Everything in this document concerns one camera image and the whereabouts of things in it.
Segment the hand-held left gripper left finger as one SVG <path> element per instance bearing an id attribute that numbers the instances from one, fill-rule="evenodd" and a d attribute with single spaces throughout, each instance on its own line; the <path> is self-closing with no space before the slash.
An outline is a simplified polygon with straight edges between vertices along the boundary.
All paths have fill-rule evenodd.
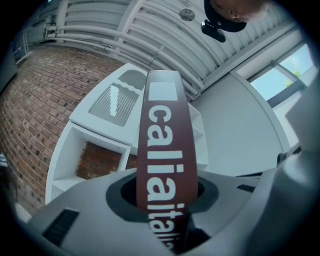
<path id="1" fill-rule="evenodd" d="M 169 256 L 147 214 L 127 201 L 136 193 L 135 178 L 132 168 L 82 181 L 38 211 L 27 227 L 53 256 Z"/>

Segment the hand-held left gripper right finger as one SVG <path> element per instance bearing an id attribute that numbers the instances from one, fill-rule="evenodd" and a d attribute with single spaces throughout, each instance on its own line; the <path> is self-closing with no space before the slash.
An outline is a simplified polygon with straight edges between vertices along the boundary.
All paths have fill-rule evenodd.
<path id="1" fill-rule="evenodd" d="M 198 172 L 204 191 L 191 207 L 205 241 L 190 256 L 267 256 L 288 244 L 316 204 L 316 156 L 293 154 L 259 178 Z"/>

